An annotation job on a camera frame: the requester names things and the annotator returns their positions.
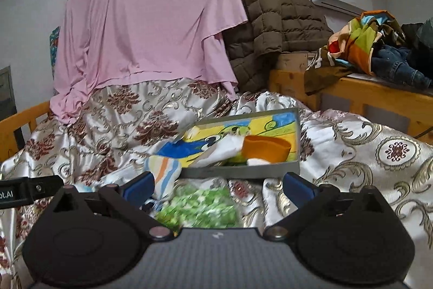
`cartoon picture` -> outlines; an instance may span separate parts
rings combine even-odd
[[[287,161],[294,161],[298,151],[298,126],[293,112],[239,119],[226,124],[197,125],[186,132],[180,141],[166,143],[157,154],[177,158],[182,167],[187,167],[226,134],[261,135],[278,137],[290,142],[292,149]]]

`brown puffer jacket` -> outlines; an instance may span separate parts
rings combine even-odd
[[[248,22],[222,32],[240,92],[268,87],[281,53],[314,52],[332,35],[309,0],[242,0]]]

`wooden headboard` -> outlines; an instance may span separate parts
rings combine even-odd
[[[304,73],[272,70],[269,90],[300,100],[313,111],[320,109],[321,94],[348,99],[351,113],[365,116],[366,106],[373,106],[405,116],[410,120],[407,134],[433,145],[433,97],[394,89],[379,83],[345,77],[320,93],[307,96]]]
[[[50,111],[50,103],[44,102],[32,108],[23,110],[0,122],[0,163],[6,161],[18,152],[14,131],[28,124],[30,131],[36,129],[36,118]]]

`floral bedspread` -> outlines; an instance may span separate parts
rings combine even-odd
[[[301,176],[316,184],[333,184],[341,191],[376,186],[415,242],[415,260],[406,284],[430,288],[433,147],[351,113],[312,112],[291,97],[269,92],[246,93],[231,102],[219,86],[189,79],[109,86],[92,95],[73,125],[62,125],[52,116],[45,119],[25,148],[1,165],[0,172],[2,178],[58,174],[67,184],[91,186],[127,165],[140,168],[166,139],[204,117],[293,106],[299,107],[301,117]],[[296,210],[276,179],[192,182],[200,187],[229,186],[243,226],[263,230]],[[175,188],[182,183],[177,180]],[[11,288],[20,288],[17,264],[22,244],[47,204],[48,200],[40,200],[0,213],[0,267]]]

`blue gripper pad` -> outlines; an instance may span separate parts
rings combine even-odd
[[[119,187],[119,194],[134,207],[140,208],[155,191],[155,178],[150,171]]]
[[[301,208],[319,193],[319,188],[293,172],[283,178],[283,192],[296,207]]]

